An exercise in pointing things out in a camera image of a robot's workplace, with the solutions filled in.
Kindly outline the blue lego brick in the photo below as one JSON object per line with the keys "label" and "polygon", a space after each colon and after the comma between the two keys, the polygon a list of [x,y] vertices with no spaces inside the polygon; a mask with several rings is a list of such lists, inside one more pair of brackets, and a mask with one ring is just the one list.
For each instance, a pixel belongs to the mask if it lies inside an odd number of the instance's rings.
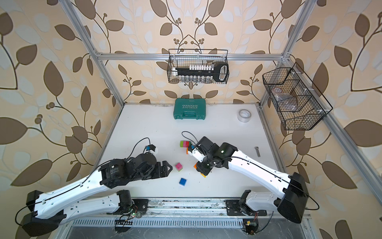
{"label": "blue lego brick", "polygon": [[185,178],[181,178],[180,181],[179,181],[179,184],[180,184],[181,186],[185,186],[186,183],[187,183],[187,180],[186,180]]}

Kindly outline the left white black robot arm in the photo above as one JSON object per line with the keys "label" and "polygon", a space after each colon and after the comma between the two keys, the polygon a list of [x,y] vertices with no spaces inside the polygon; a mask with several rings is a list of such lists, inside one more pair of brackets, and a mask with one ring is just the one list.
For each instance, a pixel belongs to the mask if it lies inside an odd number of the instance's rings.
{"label": "left white black robot arm", "polygon": [[93,198],[93,195],[139,180],[168,177],[173,167],[158,162],[151,152],[125,159],[112,159],[94,172],[58,190],[28,194],[29,213],[17,224],[30,236],[38,237],[56,230],[61,224],[94,214],[134,214],[138,210],[129,190]]}

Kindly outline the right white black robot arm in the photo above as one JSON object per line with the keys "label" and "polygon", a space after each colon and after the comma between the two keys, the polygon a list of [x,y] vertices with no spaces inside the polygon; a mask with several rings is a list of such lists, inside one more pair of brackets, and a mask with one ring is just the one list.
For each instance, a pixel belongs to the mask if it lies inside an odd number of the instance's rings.
{"label": "right white black robot arm", "polygon": [[237,202],[228,206],[230,213],[257,216],[260,212],[277,212],[300,224],[306,211],[320,209],[299,173],[272,169],[229,143],[218,145],[205,136],[198,142],[190,140],[186,146],[188,154],[197,160],[195,169],[206,177],[210,189],[234,197],[243,190]]}

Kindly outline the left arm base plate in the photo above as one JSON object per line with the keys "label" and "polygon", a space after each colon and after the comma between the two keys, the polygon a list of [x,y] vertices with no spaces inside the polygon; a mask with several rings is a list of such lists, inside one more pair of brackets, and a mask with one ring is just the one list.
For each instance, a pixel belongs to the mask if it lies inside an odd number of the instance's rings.
{"label": "left arm base plate", "polygon": [[130,199],[119,203],[116,214],[135,216],[137,213],[145,214],[148,209],[148,199]]}

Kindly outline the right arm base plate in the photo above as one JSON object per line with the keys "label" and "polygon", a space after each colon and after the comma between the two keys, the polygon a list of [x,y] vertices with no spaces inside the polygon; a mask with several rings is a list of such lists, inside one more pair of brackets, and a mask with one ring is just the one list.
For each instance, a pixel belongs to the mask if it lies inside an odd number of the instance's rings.
{"label": "right arm base plate", "polygon": [[241,204],[239,200],[225,200],[226,213],[228,216],[267,216],[267,211],[253,211],[249,207]]}

